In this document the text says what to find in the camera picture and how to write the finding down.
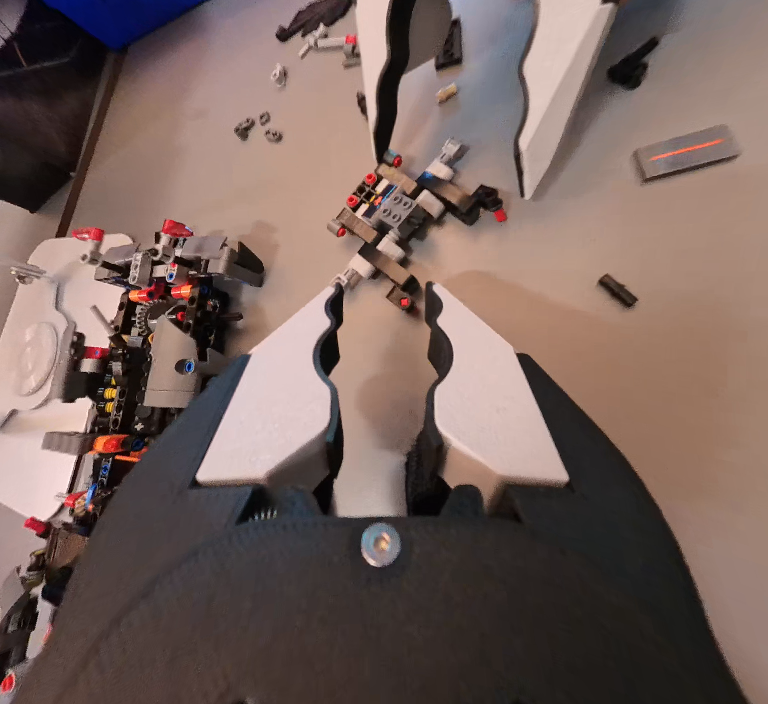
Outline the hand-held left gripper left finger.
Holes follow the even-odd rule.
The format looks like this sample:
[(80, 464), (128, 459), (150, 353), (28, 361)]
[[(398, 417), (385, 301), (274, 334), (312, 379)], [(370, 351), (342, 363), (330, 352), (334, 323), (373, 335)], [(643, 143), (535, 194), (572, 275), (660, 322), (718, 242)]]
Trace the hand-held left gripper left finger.
[(337, 332), (344, 289), (325, 287), (255, 345), (197, 469), (206, 487), (301, 487), (333, 511), (343, 459)]

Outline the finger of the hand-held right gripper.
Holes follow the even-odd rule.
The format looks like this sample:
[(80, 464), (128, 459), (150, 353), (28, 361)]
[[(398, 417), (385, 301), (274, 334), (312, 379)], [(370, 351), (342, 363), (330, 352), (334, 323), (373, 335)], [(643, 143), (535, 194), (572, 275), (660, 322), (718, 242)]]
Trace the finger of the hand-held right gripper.
[(541, 184), (615, 15), (603, 0), (534, 0), (520, 67), (524, 109), (515, 138), (523, 199)]
[(403, 75), (432, 61), (452, 24), (449, 0), (353, 0), (372, 151), (390, 149)]

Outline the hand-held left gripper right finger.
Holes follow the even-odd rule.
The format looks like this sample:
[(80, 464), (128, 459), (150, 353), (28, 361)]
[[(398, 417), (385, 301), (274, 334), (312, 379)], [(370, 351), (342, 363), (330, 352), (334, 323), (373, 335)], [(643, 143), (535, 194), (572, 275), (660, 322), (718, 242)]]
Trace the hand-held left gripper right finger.
[(516, 350), (447, 288), (428, 282), (428, 361), (436, 373), (422, 429), (406, 459), (410, 516), (438, 515), (474, 487), (485, 511), (508, 487), (570, 481)]

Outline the black lego panel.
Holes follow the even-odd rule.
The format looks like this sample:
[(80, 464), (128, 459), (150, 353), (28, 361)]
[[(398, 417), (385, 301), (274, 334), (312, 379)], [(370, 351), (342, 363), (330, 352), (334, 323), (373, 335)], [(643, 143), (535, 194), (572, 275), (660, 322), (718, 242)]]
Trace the black lego panel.
[(299, 9), (290, 22), (275, 31), (278, 41), (284, 43), (301, 35), (302, 38), (317, 30), (321, 24), (330, 27), (343, 18), (352, 7), (352, 0), (314, 0)]

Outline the lego car chassis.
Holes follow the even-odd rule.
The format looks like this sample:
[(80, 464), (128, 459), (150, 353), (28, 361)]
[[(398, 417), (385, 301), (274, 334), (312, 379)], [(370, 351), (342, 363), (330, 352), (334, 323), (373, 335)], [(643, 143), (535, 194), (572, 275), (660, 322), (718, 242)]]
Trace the lego car chassis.
[[(62, 400), (91, 401), (84, 432), (49, 432), (43, 449), (76, 455), (71, 487), (47, 519), (26, 517), (42, 541), (28, 563), (2, 584), (2, 699), (9, 700), (39, 651), (61, 604), (75, 561), (122, 480), (160, 434), (226, 365), (225, 336), (242, 314), (230, 311), (225, 283), (261, 287), (264, 266), (240, 241), (196, 236), (165, 219), (144, 248), (126, 235), (87, 227), (72, 237), (89, 244), (81, 262), (94, 279), (120, 289), (114, 317), (91, 314), (106, 347), (73, 333), (64, 353)], [(2, 258), (18, 285), (44, 275), (28, 262)]]

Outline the black grey lego subassembly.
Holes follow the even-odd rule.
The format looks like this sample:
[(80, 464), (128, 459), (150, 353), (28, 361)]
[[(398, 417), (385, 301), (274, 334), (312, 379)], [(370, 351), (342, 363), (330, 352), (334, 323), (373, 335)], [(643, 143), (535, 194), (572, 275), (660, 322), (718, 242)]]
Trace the black grey lego subassembly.
[(448, 138), (414, 179), (403, 170), (402, 156), (388, 150), (328, 223), (336, 238), (351, 235), (361, 242), (332, 283), (351, 290), (361, 281), (381, 275), (389, 280), (389, 290), (398, 285), (417, 299), (421, 286), (406, 266), (411, 240), (424, 235), (444, 215), (467, 226), (473, 226), (482, 212), (493, 216), (473, 198), (475, 191), (467, 191), (454, 180), (456, 163), (467, 151), (464, 142)]

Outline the scattered lego pieces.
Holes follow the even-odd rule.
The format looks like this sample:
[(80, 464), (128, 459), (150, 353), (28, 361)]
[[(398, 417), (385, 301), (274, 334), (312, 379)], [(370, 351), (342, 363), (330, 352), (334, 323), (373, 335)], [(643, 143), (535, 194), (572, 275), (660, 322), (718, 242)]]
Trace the scattered lego pieces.
[(343, 36), (331, 36), (330, 31), (332, 26), (325, 27), (325, 25), (321, 24), (317, 30), (315, 30), (314, 32), (312, 32), (311, 34), (309, 34), (307, 37), (304, 37), (304, 38), (302, 38), (301, 35), (296, 35), (295, 37), (299, 36), (302, 39), (302, 45), (298, 53), (299, 58), (304, 59), (311, 52), (340, 52), (342, 55), (343, 68), (355, 68), (357, 66), (360, 66), (361, 53), (360, 53), (360, 44), (358, 41), (358, 35), (355, 32), (352, 32), (352, 33), (347, 33)]

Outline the black lego plate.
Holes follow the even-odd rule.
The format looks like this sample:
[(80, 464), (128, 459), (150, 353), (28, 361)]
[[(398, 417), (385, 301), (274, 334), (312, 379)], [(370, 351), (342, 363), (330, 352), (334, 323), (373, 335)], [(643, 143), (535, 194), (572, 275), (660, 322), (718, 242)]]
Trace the black lego plate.
[(446, 40), (435, 56), (435, 69), (437, 72), (445, 71), (463, 64), (463, 34), (462, 20), (459, 17), (452, 19)]

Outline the dark lego tile red stripe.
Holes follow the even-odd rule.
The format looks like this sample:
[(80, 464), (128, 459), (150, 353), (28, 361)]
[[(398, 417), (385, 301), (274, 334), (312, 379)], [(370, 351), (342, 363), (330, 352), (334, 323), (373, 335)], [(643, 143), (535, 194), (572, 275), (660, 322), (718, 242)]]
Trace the dark lego tile red stripe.
[(632, 154), (643, 182), (657, 181), (735, 160), (741, 149), (726, 124), (717, 124), (638, 148)]

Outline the black lego pin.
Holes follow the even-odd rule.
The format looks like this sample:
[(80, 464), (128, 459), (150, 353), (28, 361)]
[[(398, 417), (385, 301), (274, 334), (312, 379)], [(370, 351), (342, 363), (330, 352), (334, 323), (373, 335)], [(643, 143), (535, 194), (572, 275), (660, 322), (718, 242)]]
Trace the black lego pin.
[(597, 285), (625, 308), (634, 308), (638, 303), (638, 297), (610, 274), (602, 275)]

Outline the dark lego set box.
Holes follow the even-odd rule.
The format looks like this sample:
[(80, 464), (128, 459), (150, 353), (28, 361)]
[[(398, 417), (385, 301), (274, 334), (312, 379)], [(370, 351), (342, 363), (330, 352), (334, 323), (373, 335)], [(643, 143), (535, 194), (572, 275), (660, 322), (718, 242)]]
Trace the dark lego set box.
[(106, 46), (43, 0), (1, 0), (1, 200), (38, 212), (77, 170)]

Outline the black connector with axle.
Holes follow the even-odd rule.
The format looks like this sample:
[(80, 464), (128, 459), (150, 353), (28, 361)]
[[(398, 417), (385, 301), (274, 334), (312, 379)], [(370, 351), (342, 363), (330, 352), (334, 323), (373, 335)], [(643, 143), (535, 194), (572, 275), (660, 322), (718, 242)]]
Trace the black connector with axle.
[(608, 81), (628, 91), (638, 88), (648, 71), (647, 58), (658, 47), (659, 41), (658, 37), (652, 37), (611, 65), (607, 71)]

